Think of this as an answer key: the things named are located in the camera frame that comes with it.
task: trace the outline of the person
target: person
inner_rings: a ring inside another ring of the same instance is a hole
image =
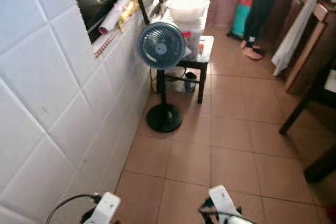
[[[242,53],[254,60],[259,60],[262,55],[253,49],[258,48],[255,45],[260,29],[266,21],[270,11],[272,10],[275,0],[253,0],[250,13],[245,22],[245,31],[243,42],[241,44]]]

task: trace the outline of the hanging cloth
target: hanging cloth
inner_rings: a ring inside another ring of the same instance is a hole
[[[279,75],[282,70],[287,68],[288,63],[301,39],[309,17],[315,8],[316,2],[317,0],[307,0],[298,17],[287,32],[277,52],[273,56],[272,62],[276,66],[273,73],[274,76]]]

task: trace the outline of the electric fan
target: electric fan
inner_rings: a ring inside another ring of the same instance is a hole
[[[176,66],[184,56],[184,49],[181,31],[165,22],[148,25],[138,40],[139,56],[151,68],[157,69],[161,104],[152,107],[146,119],[148,125],[159,132],[174,131],[182,124],[179,108],[166,102],[164,70]]]

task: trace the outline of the tiled floor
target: tiled floor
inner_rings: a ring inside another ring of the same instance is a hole
[[[279,135],[299,98],[284,92],[269,58],[242,56],[225,29],[207,33],[215,45],[203,104],[197,91],[169,93],[184,113],[173,133],[154,132],[143,118],[115,192],[122,199],[116,219],[203,224],[197,209],[210,187],[223,184],[257,223],[330,223],[324,207],[336,204],[336,173],[308,184],[302,171],[334,143],[334,113],[313,104],[288,136]],[[159,100],[152,94],[145,113]]]

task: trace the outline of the fan stand pole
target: fan stand pole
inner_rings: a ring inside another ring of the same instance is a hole
[[[164,70],[158,70],[158,82],[159,82],[159,92],[161,94],[161,104],[167,104],[166,98],[166,82],[164,80]]]
[[[183,116],[178,107],[166,102],[164,70],[158,70],[157,75],[161,93],[161,104],[149,110],[146,117],[147,123],[156,131],[172,132],[181,126]]]

